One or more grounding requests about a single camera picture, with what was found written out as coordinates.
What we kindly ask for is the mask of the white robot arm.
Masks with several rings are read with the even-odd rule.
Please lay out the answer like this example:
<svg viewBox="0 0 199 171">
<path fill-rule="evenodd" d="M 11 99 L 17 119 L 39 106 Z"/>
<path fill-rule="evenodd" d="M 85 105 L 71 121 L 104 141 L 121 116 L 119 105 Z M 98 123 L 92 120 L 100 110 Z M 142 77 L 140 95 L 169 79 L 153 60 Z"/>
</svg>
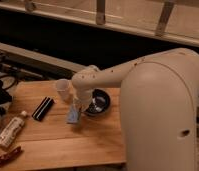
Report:
<svg viewBox="0 0 199 171">
<path fill-rule="evenodd" d="M 120 89 L 127 171 L 197 171 L 198 53 L 177 48 L 105 70 L 89 66 L 72 84 L 83 108 L 89 90 Z"/>
</svg>

